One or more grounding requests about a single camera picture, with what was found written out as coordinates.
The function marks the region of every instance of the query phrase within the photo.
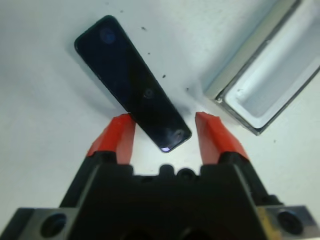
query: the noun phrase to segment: smartphone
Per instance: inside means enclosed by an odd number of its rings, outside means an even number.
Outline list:
[[[192,133],[113,16],[79,36],[75,49],[161,151],[168,153]]]

